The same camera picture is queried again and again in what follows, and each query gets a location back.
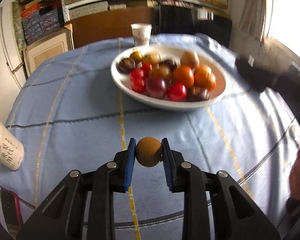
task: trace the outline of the white bowl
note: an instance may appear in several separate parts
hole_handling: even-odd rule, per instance
[[[139,94],[131,90],[130,78],[128,74],[122,74],[118,71],[117,65],[123,58],[127,58],[134,51],[140,51],[143,55],[158,52],[162,60],[165,59],[175,59],[177,65],[180,65],[180,58],[185,51],[191,51],[188,49],[179,49],[175,47],[168,46],[137,46],[131,49],[127,49],[124,52],[120,53],[111,64],[111,76],[114,83],[125,92],[130,97],[146,104],[160,109],[172,110],[172,111],[187,111],[195,110],[197,108],[205,107],[210,104],[216,103],[219,101],[226,89],[226,79],[223,75],[222,67],[214,61],[208,54],[204,52],[198,53],[200,64],[207,64],[213,73],[216,76],[216,88],[211,91],[210,98],[207,101],[200,102],[173,102],[169,101],[166,97],[164,99],[151,98],[143,94]]]

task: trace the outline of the table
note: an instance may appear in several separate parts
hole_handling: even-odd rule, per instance
[[[223,99],[197,111],[168,112],[121,93],[110,65],[134,46],[132,38],[55,56],[34,71],[13,105],[6,126],[23,143],[25,158],[14,172],[0,165],[0,187],[19,196],[26,221],[71,170],[96,170],[131,137],[167,137],[171,149],[201,170],[226,170],[277,225],[299,148],[300,126],[290,109],[270,89],[253,91],[236,71],[235,54],[208,36],[160,34],[151,43],[207,52],[224,68]],[[1,208],[0,219],[4,224]],[[132,188],[114,194],[114,220],[119,240],[181,239],[183,194],[169,192],[162,163],[135,163]]]

